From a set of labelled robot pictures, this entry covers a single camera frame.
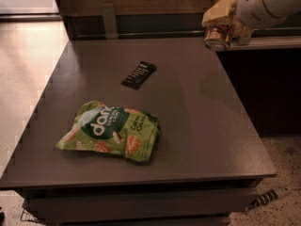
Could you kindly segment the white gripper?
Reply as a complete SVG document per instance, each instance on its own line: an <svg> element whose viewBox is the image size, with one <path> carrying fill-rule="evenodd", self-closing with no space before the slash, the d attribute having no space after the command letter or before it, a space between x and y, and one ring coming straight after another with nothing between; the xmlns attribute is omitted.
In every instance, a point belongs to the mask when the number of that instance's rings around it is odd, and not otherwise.
<svg viewBox="0 0 301 226"><path fill-rule="evenodd" d="M237 18L232 20L235 9ZM232 40L238 45L248 45L253 29L271 27L275 18L267 10L264 0L216 0L203 14L201 25L230 24L231 20Z"/></svg>

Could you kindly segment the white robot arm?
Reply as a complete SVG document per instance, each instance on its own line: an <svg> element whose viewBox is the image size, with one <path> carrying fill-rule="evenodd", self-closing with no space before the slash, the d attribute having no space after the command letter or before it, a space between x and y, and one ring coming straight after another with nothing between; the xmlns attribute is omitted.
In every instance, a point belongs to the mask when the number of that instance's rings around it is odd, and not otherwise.
<svg viewBox="0 0 301 226"><path fill-rule="evenodd" d="M256 29L283 23L301 11L301 0L216 0L202 18L204 45L216 52L230 48L233 40L249 44Z"/></svg>

